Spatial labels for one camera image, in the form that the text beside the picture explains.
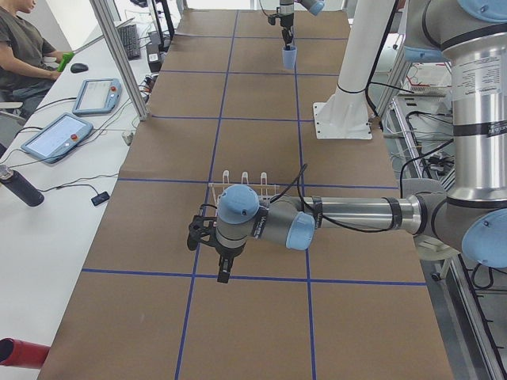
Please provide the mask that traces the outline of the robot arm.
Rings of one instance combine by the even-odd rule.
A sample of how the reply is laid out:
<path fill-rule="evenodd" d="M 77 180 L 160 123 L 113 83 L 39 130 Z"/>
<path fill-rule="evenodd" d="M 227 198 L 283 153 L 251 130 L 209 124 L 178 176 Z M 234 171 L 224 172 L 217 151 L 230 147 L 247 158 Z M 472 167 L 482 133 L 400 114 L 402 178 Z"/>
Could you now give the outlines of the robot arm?
<path fill-rule="evenodd" d="M 439 49 L 452 65 L 454 186 L 397 199 L 279 194 L 263 201 L 249 186 L 232 185 L 210 233 L 221 283 L 249 238 L 305 250 L 318 228 L 331 226 L 425 234 L 482 265 L 506 265 L 506 4 L 412 2 L 407 39 Z"/>
<path fill-rule="evenodd" d="M 293 42 L 293 25 L 294 25 L 294 4 L 300 4 L 309 13 L 317 16 L 325 6 L 324 1 L 317 0 L 280 0 L 279 6 L 276 8 L 276 12 L 269 17 L 270 23 L 274 25 L 276 20 L 280 21 L 280 27 L 282 28 L 282 38 L 284 41 L 284 49 L 288 51 L 292 46 Z"/>

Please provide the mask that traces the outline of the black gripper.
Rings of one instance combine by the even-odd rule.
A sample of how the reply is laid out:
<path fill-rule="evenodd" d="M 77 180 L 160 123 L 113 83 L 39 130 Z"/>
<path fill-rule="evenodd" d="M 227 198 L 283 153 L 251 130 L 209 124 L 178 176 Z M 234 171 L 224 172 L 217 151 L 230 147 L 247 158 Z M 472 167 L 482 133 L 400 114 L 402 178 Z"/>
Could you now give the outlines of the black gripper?
<path fill-rule="evenodd" d="M 216 240 L 217 246 L 215 247 L 215 250 L 220 255 L 217 281 L 219 283 L 228 283 L 231 276 L 234 258 L 243 252 L 246 245 L 246 239 L 243 237 L 238 240 L 231 240 L 225 238 L 224 236 L 217 236 Z"/>
<path fill-rule="evenodd" d="M 293 41 L 293 32 L 291 27 L 294 25 L 294 13 L 278 13 L 280 26 L 282 27 L 282 38 L 284 47 L 290 48 Z"/>

